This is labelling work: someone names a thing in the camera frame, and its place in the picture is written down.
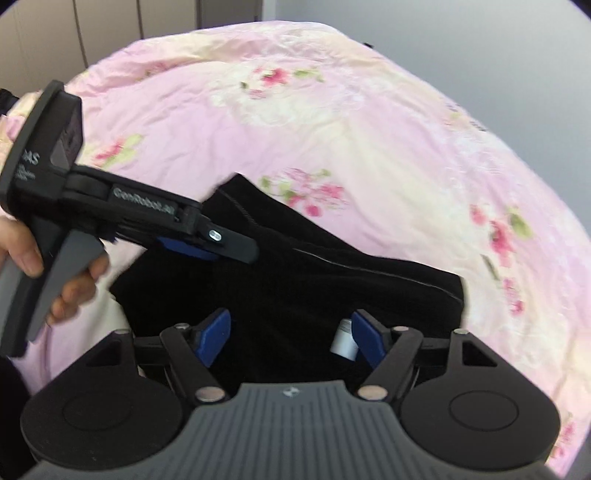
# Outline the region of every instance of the fingernail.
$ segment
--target fingernail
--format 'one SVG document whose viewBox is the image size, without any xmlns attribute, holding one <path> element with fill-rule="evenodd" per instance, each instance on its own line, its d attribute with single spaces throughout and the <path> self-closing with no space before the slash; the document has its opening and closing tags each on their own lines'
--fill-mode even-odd
<svg viewBox="0 0 591 480">
<path fill-rule="evenodd" d="M 29 250 L 21 255 L 17 264 L 29 277 L 38 277 L 43 272 L 43 262 L 41 255 L 36 250 Z"/>
</svg>

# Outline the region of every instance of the ribbed surface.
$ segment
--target ribbed surface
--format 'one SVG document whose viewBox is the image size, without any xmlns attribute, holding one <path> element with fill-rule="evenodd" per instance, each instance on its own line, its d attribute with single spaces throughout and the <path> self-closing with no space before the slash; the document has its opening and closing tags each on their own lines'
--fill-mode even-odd
<svg viewBox="0 0 591 480">
<path fill-rule="evenodd" d="M 556 477 L 541 465 L 496 474 L 446 465 L 412 443 L 387 405 L 363 402 L 349 395 L 342 382 L 328 382 L 244 385 L 234 400 L 197 409 L 171 446 L 136 466 L 84 473 L 43 465 L 25 478 L 555 480 Z"/>
</svg>

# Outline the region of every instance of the gray trigger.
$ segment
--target gray trigger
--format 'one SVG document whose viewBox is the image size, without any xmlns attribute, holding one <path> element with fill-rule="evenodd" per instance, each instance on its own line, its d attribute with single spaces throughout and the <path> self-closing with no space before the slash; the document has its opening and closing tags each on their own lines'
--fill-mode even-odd
<svg viewBox="0 0 591 480">
<path fill-rule="evenodd" d="M 37 338 L 47 314 L 50 312 L 51 304 L 61 295 L 64 285 L 82 273 L 93 260 L 99 258 L 104 252 L 103 243 L 95 236 L 78 230 L 68 233 L 37 301 L 35 313 L 33 313 L 27 332 L 27 341 L 32 342 Z"/>
</svg>

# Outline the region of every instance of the blue pad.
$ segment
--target blue pad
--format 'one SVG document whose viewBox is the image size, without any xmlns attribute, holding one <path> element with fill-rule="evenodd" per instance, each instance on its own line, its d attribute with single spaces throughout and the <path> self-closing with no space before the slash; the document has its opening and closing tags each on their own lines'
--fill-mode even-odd
<svg viewBox="0 0 591 480">
<path fill-rule="evenodd" d="M 158 240 L 160 240 L 160 243 L 164 245 L 164 248 L 171 250 L 173 252 L 178 252 L 180 254 L 187 255 L 188 257 L 200 258 L 201 260 L 207 261 L 213 261 L 218 259 L 218 256 L 216 254 L 186 244 L 185 242 L 181 242 L 180 240 L 173 240 L 172 238 L 165 238 L 163 236 L 158 237 Z"/>
<path fill-rule="evenodd" d="M 207 368 L 212 366 L 219 352 L 222 351 L 223 346 L 228 341 L 231 324 L 230 312 L 224 310 L 205 330 L 200 332 L 201 337 L 199 345 L 195 349 L 195 355 Z"/>
<path fill-rule="evenodd" d="M 372 368 L 376 368 L 387 353 L 380 332 L 359 312 L 351 315 L 351 331 L 365 359 Z"/>
</svg>

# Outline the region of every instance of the pink floral bedsheet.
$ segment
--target pink floral bedsheet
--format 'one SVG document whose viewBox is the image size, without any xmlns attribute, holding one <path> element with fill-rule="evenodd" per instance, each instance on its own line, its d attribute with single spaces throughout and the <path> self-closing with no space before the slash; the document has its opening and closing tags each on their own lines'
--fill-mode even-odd
<svg viewBox="0 0 591 480">
<path fill-rule="evenodd" d="M 460 106 L 330 27 L 289 22 L 139 41 L 67 89 L 83 99 L 80 163 L 197 200 L 240 172 L 364 252 L 460 275 L 465 327 L 558 405 L 549 465 L 567 471 L 591 422 L 591 242 Z M 1 121 L 0 159 L 34 99 Z M 99 300 L 18 362 L 32 390 L 121 316 L 106 289 L 139 249 L 109 251 Z"/>
</svg>

